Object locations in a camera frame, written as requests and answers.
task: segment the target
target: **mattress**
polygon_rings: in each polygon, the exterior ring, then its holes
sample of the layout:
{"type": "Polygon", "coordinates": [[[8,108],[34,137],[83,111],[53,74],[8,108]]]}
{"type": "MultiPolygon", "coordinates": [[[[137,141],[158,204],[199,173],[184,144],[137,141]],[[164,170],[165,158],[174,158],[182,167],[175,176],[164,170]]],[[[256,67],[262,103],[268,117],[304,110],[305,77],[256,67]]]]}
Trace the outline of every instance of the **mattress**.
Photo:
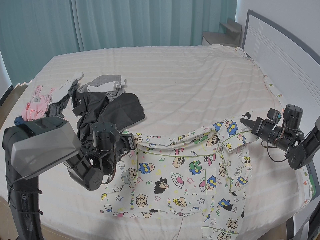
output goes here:
{"type": "MultiPolygon", "coordinates": [[[[43,85],[42,93],[47,93],[75,71],[83,72],[80,84],[99,75],[124,76],[126,92],[139,97],[146,114],[144,120],[129,129],[149,135],[179,136],[250,109],[253,118],[266,118],[269,108],[283,108],[260,68],[240,48],[212,45],[102,49],[52,58],[19,98],[0,136],[5,128],[14,125],[37,85],[43,85]]],[[[71,101],[63,114],[77,132],[78,118],[72,113],[71,101]]],[[[249,151],[252,181],[247,186],[245,217],[237,238],[247,240],[257,239],[285,222],[310,199],[305,171],[292,170],[287,162],[272,162],[259,141],[251,144],[249,151]]],[[[283,154],[272,150],[275,159],[283,154]]],[[[1,168],[5,168],[4,158],[4,150],[0,149],[1,168]]],[[[102,185],[96,191],[87,191],[69,177],[62,164],[46,171],[39,177],[42,223],[78,239],[202,238],[201,213],[167,220],[118,218],[101,213],[99,201],[104,188],[102,185]]],[[[0,195],[7,196],[4,170],[0,172],[0,195]]]]}

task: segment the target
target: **pajama shirt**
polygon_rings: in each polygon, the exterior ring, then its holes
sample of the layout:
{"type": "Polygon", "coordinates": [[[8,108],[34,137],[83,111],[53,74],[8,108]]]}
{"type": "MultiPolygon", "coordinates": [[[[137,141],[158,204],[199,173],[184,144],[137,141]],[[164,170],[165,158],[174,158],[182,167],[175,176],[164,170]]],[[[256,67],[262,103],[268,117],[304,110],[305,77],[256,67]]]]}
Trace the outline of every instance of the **pajama shirt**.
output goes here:
{"type": "Polygon", "coordinates": [[[101,194],[103,213],[146,219],[202,213],[204,238],[236,239],[252,174],[248,145],[258,139],[240,118],[173,137],[132,132],[137,148],[118,162],[101,194]]]}

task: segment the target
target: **curtain fold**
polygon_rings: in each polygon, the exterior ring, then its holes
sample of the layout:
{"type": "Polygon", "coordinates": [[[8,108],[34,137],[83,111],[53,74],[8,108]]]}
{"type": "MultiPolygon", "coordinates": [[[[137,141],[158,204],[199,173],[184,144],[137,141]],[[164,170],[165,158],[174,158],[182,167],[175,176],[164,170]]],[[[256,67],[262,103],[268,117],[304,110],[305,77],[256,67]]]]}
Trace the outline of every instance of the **curtain fold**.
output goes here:
{"type": "Polygon", "coordinates": [[[0,0],[0,50],[12,83],[54,56],[126,46],[201,45],[237,0],[0,0]]]}

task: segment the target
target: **headboard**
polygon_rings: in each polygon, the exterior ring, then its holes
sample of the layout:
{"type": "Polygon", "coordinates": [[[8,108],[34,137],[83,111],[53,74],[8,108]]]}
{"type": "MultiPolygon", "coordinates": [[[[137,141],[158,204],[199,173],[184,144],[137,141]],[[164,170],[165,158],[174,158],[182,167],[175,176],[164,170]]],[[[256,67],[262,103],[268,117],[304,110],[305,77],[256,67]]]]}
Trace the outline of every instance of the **headboard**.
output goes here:
{"type": "MultiPolygon", "coordinates": [[[[307,134],[320,115],[320,56],[294,34],[252,10],[248,10],[242,49],[289,104],[303,109],[300,129],[307,134]]],[[[307,168],[315,184],[315,198],[320,194],[320,152],[307,168]]]]}

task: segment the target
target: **floor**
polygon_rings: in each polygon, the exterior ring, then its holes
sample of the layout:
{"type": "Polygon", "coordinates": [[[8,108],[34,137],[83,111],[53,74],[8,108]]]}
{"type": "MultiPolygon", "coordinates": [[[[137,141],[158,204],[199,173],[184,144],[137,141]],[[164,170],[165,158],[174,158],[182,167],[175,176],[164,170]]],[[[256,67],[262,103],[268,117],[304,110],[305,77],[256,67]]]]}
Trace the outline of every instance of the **floor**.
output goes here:
{"type": "MultiPolygon", "coordinates": [[[[17,86],[10,93],[8,98],[5,100],[2,106],[0,106],[0,128],[5,122],[7,115],[10,113],[12,107],[17,102],[21,94],[26,89],[27,85],[17,86]]],[[[75,240],[74,238],[52,230],[46,226],[42,226],[42,233],[46,240],[75,240]]],[[[18,236],[14,220],[8,203],[5,199],[0,197],[0,240],[16,239],[18,236]]],[[[259,240],[286,240],[286,224],[275,227],[266,234],[264,234],[259,240]]]]}

